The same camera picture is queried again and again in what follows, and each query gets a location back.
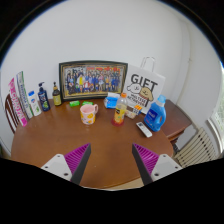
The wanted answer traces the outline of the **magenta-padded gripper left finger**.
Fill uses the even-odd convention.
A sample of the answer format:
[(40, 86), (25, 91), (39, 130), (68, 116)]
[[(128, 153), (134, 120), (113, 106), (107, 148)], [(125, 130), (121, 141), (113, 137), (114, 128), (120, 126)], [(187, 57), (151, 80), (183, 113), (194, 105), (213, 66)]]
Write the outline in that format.
[(91, 144), (87, 143), (66, 155), (56, 154), (42, 166), (42, 169), (79, 185), (90, 154)]

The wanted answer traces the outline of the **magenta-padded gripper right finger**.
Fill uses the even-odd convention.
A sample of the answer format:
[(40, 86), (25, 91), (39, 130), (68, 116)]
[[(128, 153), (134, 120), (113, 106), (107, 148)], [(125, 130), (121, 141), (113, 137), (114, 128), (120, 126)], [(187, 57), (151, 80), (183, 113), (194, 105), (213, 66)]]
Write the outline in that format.
[(182, 169), (182, 167), (167, 154), (158, 155), (136, 143), (132, 144), (132, 154), (144, 185)]

